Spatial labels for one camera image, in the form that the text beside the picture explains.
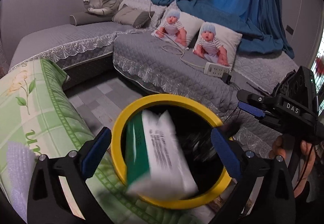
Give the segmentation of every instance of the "wet wipes package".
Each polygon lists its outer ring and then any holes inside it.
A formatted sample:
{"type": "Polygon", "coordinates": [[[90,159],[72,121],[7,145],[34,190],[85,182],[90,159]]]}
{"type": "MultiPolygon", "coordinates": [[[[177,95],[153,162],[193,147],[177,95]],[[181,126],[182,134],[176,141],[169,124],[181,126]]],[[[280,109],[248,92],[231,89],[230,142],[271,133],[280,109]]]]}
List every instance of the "wet wipes package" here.
{"type": "Polygon", "coordinates": [[[143,110],[129,121],[125,162],[128,194],[175,200],[198,190],[167,111],[143,110]]]}

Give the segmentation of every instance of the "screw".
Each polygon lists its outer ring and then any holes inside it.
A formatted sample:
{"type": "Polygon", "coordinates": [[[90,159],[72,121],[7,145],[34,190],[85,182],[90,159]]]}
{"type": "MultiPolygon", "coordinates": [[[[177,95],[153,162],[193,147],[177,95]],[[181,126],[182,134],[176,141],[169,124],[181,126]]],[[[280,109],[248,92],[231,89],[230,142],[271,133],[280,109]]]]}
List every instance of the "screw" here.
{"type": "Polygon", "coordinates": [[[46,159],[45,154],[41,154],[40,157],[38,158],[40,161],[44,161],[46,159]]]}
{"type": "Polygon", "coordinates": [[[282,162],[284,160],[284,158],[281,155],[277,155],[276,159],[278,162],[282,162]]]}
{"type": "Polygon", "coordinates": [[[69,152],[69,157],[73,158],[73,157],[76,157],[77,156],[77,151],[70,151],[69,152]]]}
{"type": "Polygon", "coordinates": [[[248,158],[252,158],[254,156],[254,152],[252,151],[246,151],[245,152],[245,155],[248,157],[248,158]]]}

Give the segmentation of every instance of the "yellow trash can rim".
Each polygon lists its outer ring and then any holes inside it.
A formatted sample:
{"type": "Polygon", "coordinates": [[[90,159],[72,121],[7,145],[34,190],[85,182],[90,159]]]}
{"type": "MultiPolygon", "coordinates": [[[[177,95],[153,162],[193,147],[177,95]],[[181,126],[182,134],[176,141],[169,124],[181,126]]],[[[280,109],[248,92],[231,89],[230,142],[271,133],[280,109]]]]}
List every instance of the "yellow trash can rim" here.
{"type": "MultiPolygon", "coordinates": [[[[210,109],[194,100],[182,96],[172,94],[155,94],[134,101],[120,113],[112,129],[111,157],[116,174],[123,184],[126,184],[126,164],[121,148],[123,129],[127,124],[127,121],[134,114],[155,105],[173,105],[186,108],[200,115],[212,127],[221,126],[223,124],[216,114],[214,114],[210,109]]],[[[155,206],[169,209],[189,209],[199,207],[218,197],[229,185],[230,181],[231,178],[224,167],[218,181],[205,194],[186,200],[158,201],[144,196],[141,196],[141,199],[155,206]]]]}

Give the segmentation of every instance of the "blue gripper pad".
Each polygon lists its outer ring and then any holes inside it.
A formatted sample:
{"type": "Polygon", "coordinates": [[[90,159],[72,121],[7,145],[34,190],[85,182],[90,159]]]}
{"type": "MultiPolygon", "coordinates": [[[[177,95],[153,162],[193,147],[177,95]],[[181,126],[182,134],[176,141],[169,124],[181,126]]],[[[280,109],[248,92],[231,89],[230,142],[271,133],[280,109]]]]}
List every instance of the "blue gripper pad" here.
{"type": "Polygon", "coordinates": [[[252,114],[255,117],[258,117],[258,118],[265,117],[265,113],[263,110],[255,108],[249,104],[246,104],[245,102],[239,101],[239,108],[243,111],[246,111],[249,114],[252,114]]]}
{"type": "Polygon", "coordinates": [[[81,163],[81,174],[84,179],[93,177],[95,170],[97,169],[110,143],[111,131],[109,128],[106,128],[81,163]]]}
{"type": "Polygon", "coordinates": [[[217,128],[212,129],[211,141],[230,177],[239,181],[242,177],[240,161],[217,128]]]}

